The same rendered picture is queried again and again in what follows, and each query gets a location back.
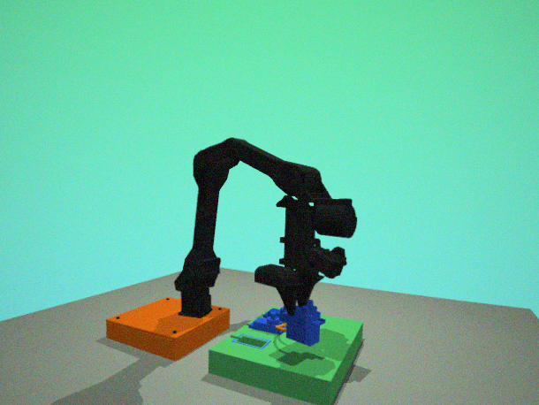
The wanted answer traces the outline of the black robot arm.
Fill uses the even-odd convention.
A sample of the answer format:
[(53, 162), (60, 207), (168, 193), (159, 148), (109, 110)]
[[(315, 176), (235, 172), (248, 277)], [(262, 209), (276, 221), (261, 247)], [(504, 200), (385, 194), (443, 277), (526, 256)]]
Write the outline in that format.
[[(202, 318), (213, 310), (209, 287), (215, 286), (221, 263), (213, 250), (219, 191), (227, 181), (229, 170), (239, 161), (268, 175), (287, 194), (276, 204), (285, 208), (286, 233), (316, 231), (320, 235), (350, 239), (355, 232), (357, 217), (352, 199), (332, 199), (316, 168), (285, 161), (239, 138), (230, 137), (208, 146), (194, 156), (194, 180), (198, 187), (194, 244), (174, 281), (182, 299), (178, 316)], [(329, 279), (339, 276), (344, 265), (345, 250), (322, 248), (320, 240), (314, 247), (312, 241), (308, 243), (301, 261), (302, 270), (311, 267)]]

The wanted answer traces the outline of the green flat deck plate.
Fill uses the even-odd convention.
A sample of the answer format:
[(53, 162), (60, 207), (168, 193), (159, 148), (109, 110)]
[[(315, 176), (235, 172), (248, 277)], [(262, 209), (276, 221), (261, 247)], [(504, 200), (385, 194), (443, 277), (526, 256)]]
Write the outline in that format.
[(209, 349), (209, 373), (308, 403), (331, 405), (361, 344), (363, 322), (320, 315), (309, 347), (276, 329), (286, 312), (271, 307)]

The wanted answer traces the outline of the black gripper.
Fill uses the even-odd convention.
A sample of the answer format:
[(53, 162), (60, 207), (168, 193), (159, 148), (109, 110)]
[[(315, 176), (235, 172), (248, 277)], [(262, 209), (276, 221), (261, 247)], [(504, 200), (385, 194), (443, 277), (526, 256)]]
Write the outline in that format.
[(279, 259), (279, 264), (285, 267), (267, 264), (254, 271), (254, 282), (277, 288), (289, 316), (295, 315), (297, 302), (302, 308), (307, 305), (315, 284), (325, 277), (311, 267), (308, 271), (301, 269), (305, 247), (310, 241), (314, 247), (318, 240), (315, 233), (285, 232), (285, 237), (280, 237), (280, 242), (285, 244), (284, 258)]

